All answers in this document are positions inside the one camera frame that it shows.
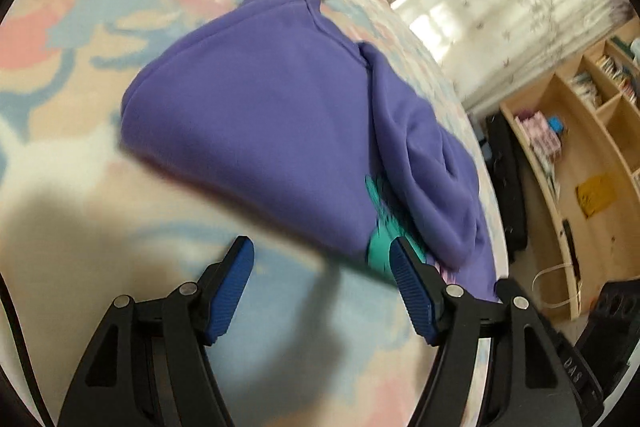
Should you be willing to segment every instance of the blue object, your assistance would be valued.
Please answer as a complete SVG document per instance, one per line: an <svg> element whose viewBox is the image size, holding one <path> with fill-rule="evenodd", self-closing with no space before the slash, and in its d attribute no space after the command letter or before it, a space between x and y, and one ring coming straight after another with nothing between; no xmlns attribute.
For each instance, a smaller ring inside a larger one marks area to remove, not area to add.
<svg viewBox="0 0 640 427"><path fill-rule="evenodd" d="M214 343L228 330L253 267L254 244L247 240L226 273L216 295L211 299L210 318L206 331L207 340L210 343Z"/></svg>
<svg viewBox="0 0 640 427"><path fill-rule="evenodd" d="M548 123L549 127L551 127L554 133L561 134L562 131L564 131L564 125L557 116L552 116L551 118L549 118Z"/></svg>
<svg viewBox="0 0 640 427"><path fill-rule="evenodd" d="M397 239L391 244L389 263L415 332L433 344L437 334L433 303Z"/></svg>

